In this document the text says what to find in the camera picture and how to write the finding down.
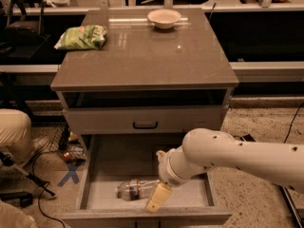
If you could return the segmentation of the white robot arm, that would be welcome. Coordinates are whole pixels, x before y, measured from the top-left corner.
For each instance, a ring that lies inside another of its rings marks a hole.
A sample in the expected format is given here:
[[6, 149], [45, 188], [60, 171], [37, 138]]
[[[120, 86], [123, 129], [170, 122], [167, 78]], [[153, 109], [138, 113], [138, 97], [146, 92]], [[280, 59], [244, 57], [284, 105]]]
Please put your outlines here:
[[304, 193], [304, 145], [245, 142], [228, 133], [196, 128], [183, 138], [181, 146], [159, 151], [160, 183], [152, 189], [145, 209], [158, 211], [172, 189], [216, 167], [240, 170], [274, 184]]

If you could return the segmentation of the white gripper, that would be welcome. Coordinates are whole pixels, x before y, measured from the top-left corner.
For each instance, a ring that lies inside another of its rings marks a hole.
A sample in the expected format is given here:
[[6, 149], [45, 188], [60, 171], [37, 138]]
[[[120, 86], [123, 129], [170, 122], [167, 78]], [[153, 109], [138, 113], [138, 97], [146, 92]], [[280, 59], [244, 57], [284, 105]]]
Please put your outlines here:
[[181, 146], [167, 152], [159, 150], [156, 156], [159, 162], [159, 177], [163, 183], [160, 182], [153, 188], [145, 206], [145, 210], [152, 213], [157, 212], [169, 199], [172, 194], [171, 187], [181, 186], [203, 173], [201, 167], [186, 159]]

